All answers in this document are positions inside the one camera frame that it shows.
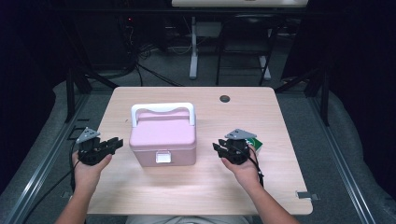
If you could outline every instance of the dark background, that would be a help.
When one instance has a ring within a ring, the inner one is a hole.
[[[115,1],[108,2],[92,1],[116,6]],[[54,104],[52,88],[65,80],[71,64],[122,69],[131,60],[117,35],[117,17],[58,18],[43,11],[47,5],[38,0],[0,5],[1,191],[40,133]],[[169,7],[169,1],[158,7]],[[301,76],[323,62],[329,65],[331,91],[358,129],[364,160],[378,184],[396,198],[396,6],[392,1],[311,0],[307,8],[346,9],[348,16],[342,20],[302,20],[283,77]],[[141,23],[149,27],[153,21]],[[66,33],[65,25],[74,33]],[[82,43],[74,42],[72,34],[78,34]],[[156,35],[151,38],[163,44]]]

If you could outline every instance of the pink box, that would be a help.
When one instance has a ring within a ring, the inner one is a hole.
[[[141,166],[193,165],[195,112],[191,103],[133,105],[131,150]]]

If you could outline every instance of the table top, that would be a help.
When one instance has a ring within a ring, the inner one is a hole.
[[[223,103],[219,98],[228,95]],[[129,147],[131,106],[189,102],[195,107],[197,160],[192,166],[142,167]],[[257,134],[264,187],[294,215],[312,212],[298,199],[306,191],[275,93],[245,87],[119,87],[98,131],[102,141],[123,139],[102,172],[88,213],[108,215],[257,215],[248,195],[221,162],[212,143],[234,129]]]
[[[308,0],[172,0],[173,7],[306,7]]]

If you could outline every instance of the person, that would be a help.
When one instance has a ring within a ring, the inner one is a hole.
[[[87,214],[90,199],[95,192],[102,170],[110,163],[111,154],[107,155],[101,162],[94,166],[78,163],[78,154],[73,154],[73,162],[76,165],[75,179],[76,189],[73,197],[58,217],[56,223],[83,223]],[[299,223],[289,214],[259,182],[256,166],[250,160],[235,165],[227,159],[221,158],[222,163],[231,172],[235,179],[247,192],[253,201],[263,223]],[[155,223],[155,224],[177,224],[177,223],[252,223],[249,217],[169,217],[169,216],[129,216],[126,223]]]

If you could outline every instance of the white handle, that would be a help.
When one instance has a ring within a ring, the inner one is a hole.
[[[187,108],[190,112],[190,125],[195,125],[195,111],[194,106],[191,103],[168,103],[168,104],[145,104],[145,105],[133,105],[131,108],[132,113],[132,127],[137,126],[136,112],[139,109],[147,109],[153,112],[169,112],[178,108]]]

